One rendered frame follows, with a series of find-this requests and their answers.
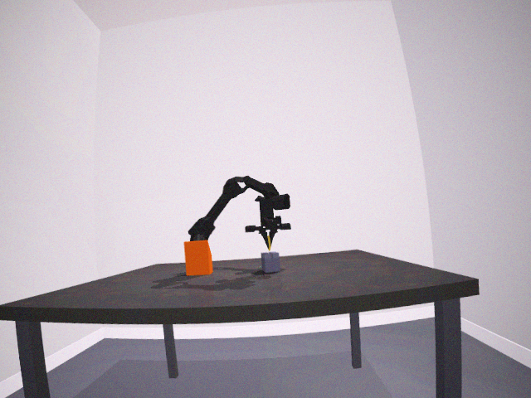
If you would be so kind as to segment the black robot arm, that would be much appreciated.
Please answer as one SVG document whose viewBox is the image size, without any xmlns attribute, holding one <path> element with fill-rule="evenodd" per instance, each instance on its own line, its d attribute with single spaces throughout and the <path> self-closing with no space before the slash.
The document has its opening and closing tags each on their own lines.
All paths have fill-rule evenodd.
<svg viewBox="0 0 531 398">
<path fill-rule="evenodd" d="M 245 187 L 241 188 L 238 182 L 244 182 Z M 289 194 L 280 195 L 272 183 L 262 183 L 249 176 L 245 177 L 233 177 L 226 181 L 222 189 L 222 194 L 217 199 L 212 209 L 203 218 L 200 218 L 191 229 L 188 234 L 191 236 L 190 241 L 208 240 L 209 236 L 216 229 L 214 226 L 215 220 L 221 214 L 227 203 L 232 199 L 242 194 L 246 189 L 251 188 L 264 197 L 258 196 L 255 201 L 260 202 L 260 211 L 273 211 L 285 210 L 290 208 L 290 196 Z M 274 209 L 273 209 L 274 208 Z M 281 224 L 281 216 L 274 218 L 273 214 L 270 217 L 262 215 L 261 227 L 266 229 L 277 228 L 277 225 Z"/>
</svg>

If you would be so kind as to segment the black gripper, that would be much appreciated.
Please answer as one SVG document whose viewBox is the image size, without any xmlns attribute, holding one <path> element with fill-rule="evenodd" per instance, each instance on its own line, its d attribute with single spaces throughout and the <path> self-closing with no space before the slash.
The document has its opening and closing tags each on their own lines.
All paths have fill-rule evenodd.
<svg viewBox="0 0 531 398">
<path fill-rule="evenodd" d="M 265 217 L 270 217 L 270 214 L 273 214 L 274 215 L 274 211 L 260 211 L 260 214 L 261 214 L 261 218 L 262 218 L 262 215 L 265 215 Z M 264 227 L 264 226 L 263 226 Z M 272 241 L 273 241 L 273 238 L 275 236 L 275 233 L 278 233 L 278 229 L 281 229 L 281 230 L 291 230 L 291 225 L 290 223 L 283 223 L 283 224 L 280 224 L 277 226 L 277 228 L 270 228 L 270 229 L 266 229 L 266 228 L 263 228 L 261 226 L 246 226 L 245 227 L 245 232 L 255 232 L 255 231 L 259 231 L 259 234 L 262 235 L 265 243 L 266 243 L 266 246 L 267 248 L 269 249 L 269 242 L 268 242 L 268 237 L 267 237 L 267 232 L 266 230 L 270 230 L 269 232 L 269 237 L 270 237 L 270 247 L 272 245 Z"/>
</svg>

